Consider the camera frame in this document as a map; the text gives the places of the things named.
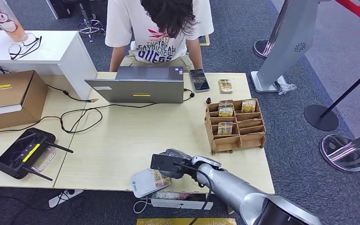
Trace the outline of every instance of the robotic arm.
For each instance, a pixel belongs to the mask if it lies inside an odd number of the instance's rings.
[[[221,200],[237,212],[247,225],[321,225],[307,210],[277,195],[270,195],[221,168],[212,159],[190,157],[177,150],[153,155],[151,169],[179,179],[190,175],[200,187],[208,186]]]

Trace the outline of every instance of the khaki pants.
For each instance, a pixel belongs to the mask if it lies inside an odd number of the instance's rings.
[[[121,67],[183,67],[184,72],[189,72],[191,69],[194,69],[194,65],[190,59],[190,56],[185,54],[173,61],[169,62],[160,62],[160,63],[145,63],[137,61],[135,55],[129,51],[129,55],[125,56],[123,61],[120,64]]]

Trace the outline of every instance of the yellow sticker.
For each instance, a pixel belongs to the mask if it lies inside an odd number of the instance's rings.
[[[12,86],[12,85],[11,84],[4,84],[4,85],[0,85],[0,88],[8,88],[10,86]]]
[[[37,150],[40,144],[36,144],[35,147],[28,153],[28,155],[22,160],[23,162],[27,161],[29,157]]]
[[[137,219],[137,225],[184,225],[193,218]],[[195,225],[237,225],[234,218],[199,218]]]
[[[151,95],[148,95],[148,94],[133,94],[133,97],[151,97]]]

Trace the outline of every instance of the light wood tabletop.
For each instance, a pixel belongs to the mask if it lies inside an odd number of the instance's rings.
[[[52,75],[52,76],[41,76],[42,79],[51,84],[54,87],[61,88],[67,90],[70,95],[75,96],[75,92],[73,89],[69,88],[70,85],[66,80],[65,76]],[[67,96],[65,96],[61,91],[52,90],[49,88],[44,110],[42,113],[42,117],[44,116],[61,116],[62,113],[75,110],[82,109],[85,107],[84,102],[77,102],[71,100]],[[81,115],[80,112],[70,114],[64,119],[64,126],[71,128],[73,123],[79,118]],[[10,127],[6,129],[21,129],[24,126]],[[73,134],[68,134],[61,130],[60,121],[58,119],[45,119],[39,124],[35,126],[38,129],[44,130],[46,132],[52,133],[56,136],[56,144],[61,145],[63,147],[68,148]],[[0,133],[0,155],[5,152],[8,147],[23,133],[24,131],[16,131],[16,132],[5,132]],[[53,181],[48,181],[43,178],[40,178],[33,174],[28,174],[25,178],[21,180],[17,180],[4,172],[0,171],[0,186],[4,187],[24,187],[24,188],[53,188],[54,182],[59,174],[60,167],[65,158],[66,152],[51,148],[56,152],[56,156],[50,162],[50,164],[42,171],[43,175],[46,175],[53,179]],[[38,165],[43,164],[49,155],[43,155],[36,162],[34,166],[40,168]]]
[[[99,73],[99,79],[113,79],[116,73]],[[250,148],[233,154],[210,154],[204,126],[206,99],[240,100],[251,98],[244,73],[207,73],[211,90],[196,93],[183,104],[158,104],[137,109],[111,106],[100,109],[103,120],[94,128],[75,134],[54,188],[93,190],[131,190],[130,178],[150,167],[152,154],[169,148],[181,150],[191,156],[210,157],[223,167],[267,193],[274,193],[270,170],[264,149]],[[231,79],[233,94],[220,94],[219,79]],[[192,89],[188,74],[184,74],[184,87]],[[109,104],[94,90],[91,98],[99,98],[95,106]],[[100,115],[91,111],[78,130],[95,123]],[[164,191],[207,192],[189,177],[172,179]]]

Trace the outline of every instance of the white cable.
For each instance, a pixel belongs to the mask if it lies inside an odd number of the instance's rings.
[[[136,205],[139,203],[145,203],[145,205],[141,211],[136,212]],[[148,203],[148,196],[146,196],[145,201],[138,201],[133,205],[133,212],[135,212],[135,214],[140,214],[144,211],[144,209],[147,207],[147,205],[152,205],[152,203]]]

